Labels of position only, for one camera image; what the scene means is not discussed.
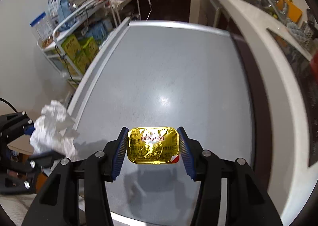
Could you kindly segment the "orange cutting board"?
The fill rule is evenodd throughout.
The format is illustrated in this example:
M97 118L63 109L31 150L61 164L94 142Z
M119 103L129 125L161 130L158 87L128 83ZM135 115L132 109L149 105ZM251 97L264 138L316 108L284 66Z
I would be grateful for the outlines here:
M279 0L276 6L280 11L283 11L284 3L288 5L287 16L291 21L298 24L302 18L302 11L293 3L293 0Z

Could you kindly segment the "yellow green tea box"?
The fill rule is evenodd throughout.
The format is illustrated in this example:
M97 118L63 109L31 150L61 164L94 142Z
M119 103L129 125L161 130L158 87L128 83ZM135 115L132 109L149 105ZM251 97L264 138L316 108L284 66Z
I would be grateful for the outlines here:
M84 74L90 65L90 61L80 46L76 36L71 34L64 40L61 46L78 70Z

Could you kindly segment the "red cooking pot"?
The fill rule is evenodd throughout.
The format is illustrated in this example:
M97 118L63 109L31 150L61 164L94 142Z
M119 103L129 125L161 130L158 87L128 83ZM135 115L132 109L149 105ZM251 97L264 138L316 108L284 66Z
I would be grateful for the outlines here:
M314 54L313 58L310 61L310 67L311 67L313 76L317 80L318 78L318 50L316 51L316 53Z

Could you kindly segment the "white tissue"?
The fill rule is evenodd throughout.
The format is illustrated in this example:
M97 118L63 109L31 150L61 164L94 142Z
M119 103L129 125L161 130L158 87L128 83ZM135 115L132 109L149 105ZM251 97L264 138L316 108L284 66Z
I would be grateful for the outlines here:
M35 130L30 137L33 153L56 151L72 161L77 160L78 151L74 141L79 134L73 128L74 124L67 109L59 101L52 100L42 108L41 116L33 124Z

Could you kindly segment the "blue white patterned bowl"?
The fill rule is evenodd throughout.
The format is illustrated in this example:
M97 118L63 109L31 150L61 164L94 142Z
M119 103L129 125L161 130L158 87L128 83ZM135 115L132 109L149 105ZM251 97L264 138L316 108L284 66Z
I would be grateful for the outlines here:
M292 20L287 19L285 26L287 27L289 33L292 37L303 47L308 47L310 41L312 40L313 33L309 31L309 29L301 29L296 23Z

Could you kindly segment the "blue white snack bag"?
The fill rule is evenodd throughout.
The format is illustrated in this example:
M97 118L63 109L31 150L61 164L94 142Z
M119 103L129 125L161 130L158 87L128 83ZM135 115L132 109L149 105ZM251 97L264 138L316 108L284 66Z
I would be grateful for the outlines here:
M53 28L56 28L70 14L71 7L68 0L48 0L48 15Z

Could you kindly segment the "grey floor mat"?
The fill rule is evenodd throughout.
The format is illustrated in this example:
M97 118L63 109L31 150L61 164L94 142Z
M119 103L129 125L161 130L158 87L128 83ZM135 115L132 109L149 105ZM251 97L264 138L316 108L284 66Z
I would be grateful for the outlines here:
M15 225L22 225L35 197L36 194L1 195L1 206Z

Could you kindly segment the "gold butter packet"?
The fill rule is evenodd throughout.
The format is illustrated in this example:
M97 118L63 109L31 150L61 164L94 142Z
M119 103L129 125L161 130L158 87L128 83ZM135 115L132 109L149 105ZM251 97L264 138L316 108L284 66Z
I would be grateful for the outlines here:
M179 161L179 134L173 127L133 128L128 132L127 155L135 164L175 164Z

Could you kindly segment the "kitchen faucet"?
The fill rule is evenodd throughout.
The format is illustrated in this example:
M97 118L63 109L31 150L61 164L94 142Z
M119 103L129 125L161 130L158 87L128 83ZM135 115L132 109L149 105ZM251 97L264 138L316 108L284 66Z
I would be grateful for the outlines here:
M285 23L288 18L288 4L285 0L266 0L268 6L271 7L278 19Z

